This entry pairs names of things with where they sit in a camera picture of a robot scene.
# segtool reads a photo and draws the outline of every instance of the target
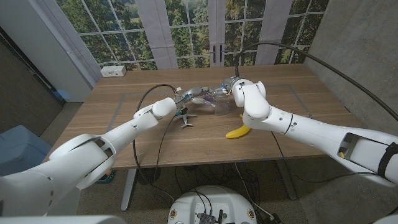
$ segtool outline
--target small white box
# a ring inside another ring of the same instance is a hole
[[[104,77],[122,77],[126,74],[126,68],[123,66],[105,66],[101,69]]]

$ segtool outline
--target wooden table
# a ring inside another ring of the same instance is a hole
[[[265,84],[267,101],[272,106],[330,124],[363,127],[305,65],[248,66],[239,70],[242,77]],[[50,152],[77,135],[104,134],[132,119],[143,93],[154,85],[167,83],[183,90],[195,86],[214,88],[233,75],[233,67],[221,67],[148,70],[127,72],[124,77],[102,78]],[[158,88],[154,93],[147,96],[142,106],[173,96],[171,89],[166,87]],[[226,133],[243,124],[239,117],[243,109],[237,108],[233,101],[231,112],[223,116],[215,116],[209,106],[189,102],[187,107],[189,113],[198,117],[188,118],[193,127],[182,129],[182,120],[171,123],[160,152],[159,167],[280,159],[281,154],[270,132],[252,129],[245,137],[225,138]],[[142,167],[156,165],[160,141],[171,117],[160,120],[158,126],[136,139]],[[286,158],[322,155],[322,152],[281,134],[276,137]],[[113,168],[136,168],[132,144],[119,154]]]

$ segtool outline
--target door handle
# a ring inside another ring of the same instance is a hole
[[[216,46],[213,46],[212,52],[207,52],[208,54],[213,54],[213,63],[216,63]]]
[[[223,61],[223,45],[220,44],[220,63]]]

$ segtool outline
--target window pane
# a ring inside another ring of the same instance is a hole
[[[242,22],[225,24],[225,50],[241,50]]]
[[[210,56],[209,57],[196,57],[195,58],[196,68],[210,67]]]
[[[115,60],[100,35],[84,35],[80,38],[86,44],[97,63]]]
[[[244,25],[243,47],[260,41],[262,21],[249,21]],[[248,50],[256,50],[257,46],[253,46]]]
[[[224,66],[229,67],[229,66],[234,66],[234,59],[237,54],[229,54],[229,55],[224,55]]]
[[[102,68],[105,67],[105,66],[112,66],[112,65],[118,66],[117,63],[106,63],[106,64],[104,64],[104,65],[100,65],[99,67],[102,69]]]
[[[104,37],[119,61],[134,60],[123,34],[105,34]]]
[[[177,58],[178,68],[193,68],[192,58]]]
[[[149,47],[147,36],[145,35],[145,31],[127,33],[126,38],[129,41],[137,60],[148,60],[154,58]]]
[[[107,0],[85,0],[101,31],[120,30]]]
[[[112,0],[112,5],[124,30],[144,28],[135,0]]]
[[[312,0],[309,11],[310,12],[323,12],[326,10],[328,3],[329,3],[329,0]]]
[[[191,27],[192,45],[194,55],[204,55],[209,52],[209,27],[197,26]]]
[[[244,0],[226,0],[225,20],[243,19]]]
[[[249,52],[242,55],[241,63],[243,65],[254,65],[256,62],[257,52]]]
[[[173,28],[171,30],[175,54],[178,57],[191,55],[191,41],[189,39],[188,27]]]
[[[188,0],[188,10],[191,24],[209,21],[207,0]]]
[[[266,0],[248,0],[248,7],[246,8],[246,18],[263,18],[265,8]]]
[[[292,7],[290,8],[290,15],[301,14],[307,11],[310,0],[293,0]]]
[[[139,62],[141,70],[157,70],[155,62]]]
[[[307,15],[297,44],[310,45],[312,43],[318,26],[321,23],[322,16],[323,15]]]
[[[165,0],[170,26],[188,24],[184,0]]]
[[[298,47],[298,49],[308,52],[309,47]],[[304,54],[299,54],[299,53],[294,52],[293,58],[292,58],[292,63],[304,63],[304,60],[305,60]]]
[[[295,43],[303,18],[303,16],[300,16],[287,19],[284,36],[281,41],[283,44],[292,45]]]
[[[138,67],[135,63],[120,63],[120,65],[124,65],[127,71],[138,70]]]
[[[290,60],[290,54],[292,53],[289,49],[279,49],[276,55],[275,64],[287,64]]]
[[[80,0],[57,0],[57,4],[75,28],[76,32],[97,32],[93,21]]]

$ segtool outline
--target window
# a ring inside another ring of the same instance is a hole
[[[207,0],[165,0],[179,68],[210,67]]]
[[[260,40],[266,0],[226,0],[224,66],[246,46]],[[254,65],[257,47],[245,51],[239,65]]]
[[[100,67],[157,69],[134,0],[56,0]]]
[[[293,0],[282,43],[308,52],[328,2],[329,0]],[[304,63],[304,60],[305,56],[280,48],[275,64]]]

